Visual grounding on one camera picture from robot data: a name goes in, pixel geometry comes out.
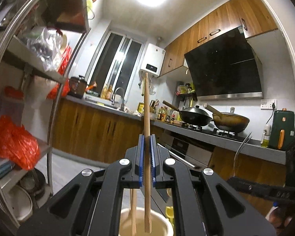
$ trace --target glass panel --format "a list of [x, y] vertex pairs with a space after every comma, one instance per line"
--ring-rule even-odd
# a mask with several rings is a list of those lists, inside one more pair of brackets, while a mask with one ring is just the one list
[[101, 94], [111, 63], [118, 50], [123, 36], [111, 33], [98, 59], [90, 84], [96, 81], [97, 87], [93, 91]]
[[113, 83], [115, 82], [116, 75], [118, 73], [119, 67], [120, 67], [120, 65], [122, 63], [122, 60], [124, 58], [124, 54], [125, 54], [125, 52], [127, 50], [127, 47], [128, 47], [129, 42], [130, 42], [130, 39], [129, 38], [126, 38], [124, 40], [124, 43], [122, 44], [122, 47], [121, 47], [120, 51], [117, 53], [115, 67], [112, 70], [112, 74], [109, 77], [109, 81], [108, 81], [107, 86], [113, 85]]
[[118, 87], [121, 87], [124, 89], [124, 91], [126, 91], [140, 48], [141, 48], [141, 43], [134, 42], [134, 41], [131, 42], [130, 48], [127, 52], [127, 56], [124, 59], [124, 63], [122, 65], [121, 72], [118, 77], [115, 89], [117, 89]]

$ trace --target gas stove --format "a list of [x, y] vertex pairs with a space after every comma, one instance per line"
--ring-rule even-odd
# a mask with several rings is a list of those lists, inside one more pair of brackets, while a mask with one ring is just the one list
[[227, 138], [227, 139], [233, 139], [233, 140], [239, 141], [239, 142], [242, 142], [245, 139], [244, 137], [238, 136], [237, 133], [228, 132], [228, 131], [221, 131], [217, 128], [214, 128], [213, 131], [210, 131], [210, 130], [203, 129], [201, 126], [190, 125], [188, 123], [183, 123], [181, 127], [192, 130], [192, 131], [201, 132], [204, 134], [219, 136], [219, 137]]

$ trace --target black range hood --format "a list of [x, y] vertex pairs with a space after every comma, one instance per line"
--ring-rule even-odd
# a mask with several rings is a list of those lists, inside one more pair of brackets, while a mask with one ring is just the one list
[[261, 64], [242, 27], [185, 54], [198, 97], [206, 100], [262, 98]]

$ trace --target white water heater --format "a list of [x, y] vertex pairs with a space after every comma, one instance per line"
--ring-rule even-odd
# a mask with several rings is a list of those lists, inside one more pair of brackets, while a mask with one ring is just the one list
[[140, 70], [149, 75], [159, 76], [164, 61], [165, 50], [151, 43], [147, 46]]

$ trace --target window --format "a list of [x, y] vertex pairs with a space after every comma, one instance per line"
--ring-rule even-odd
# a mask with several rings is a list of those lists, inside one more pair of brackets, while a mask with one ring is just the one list
[[112, 85], [113, 90], [122, 87], [126, 92], [131, 85], [141, 47], [142, 43], [126, 35], [110, 32], [88, 77], [88, 83], [97, 83], [93, 91], [100, 94], [104, 86]]

